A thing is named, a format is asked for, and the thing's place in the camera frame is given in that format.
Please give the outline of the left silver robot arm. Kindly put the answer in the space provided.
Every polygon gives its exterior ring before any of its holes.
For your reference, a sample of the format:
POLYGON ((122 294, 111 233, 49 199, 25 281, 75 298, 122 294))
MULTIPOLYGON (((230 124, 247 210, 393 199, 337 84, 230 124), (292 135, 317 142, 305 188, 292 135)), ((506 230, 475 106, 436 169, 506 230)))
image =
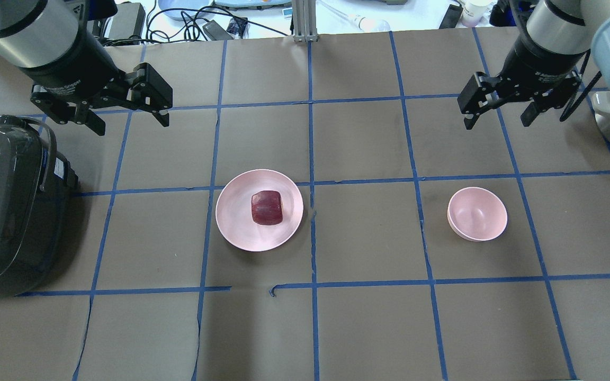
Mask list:
POLYGON ((0 1, 0 56, 32 80, 32 104, 100 137, 102 108, 145 111, 168 127, 171 85, 147 62, 121 70, 86 24, 64 1, 0 1))

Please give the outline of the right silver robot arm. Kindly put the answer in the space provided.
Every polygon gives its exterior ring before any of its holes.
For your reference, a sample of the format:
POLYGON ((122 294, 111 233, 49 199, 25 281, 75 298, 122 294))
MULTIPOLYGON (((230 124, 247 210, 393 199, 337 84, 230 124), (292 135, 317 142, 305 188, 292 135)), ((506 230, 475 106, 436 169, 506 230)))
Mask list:
POLYGON ((581 84, 575 70, 581 58, 593 58, 610 89, 610 1, 539 1, 517 28, 501 72, 474 73, 457 98, 467 130, 511 102, 527 102, 525 127, 551 108, 566 108, 568 117, 580 103, 569 104, 581 84))

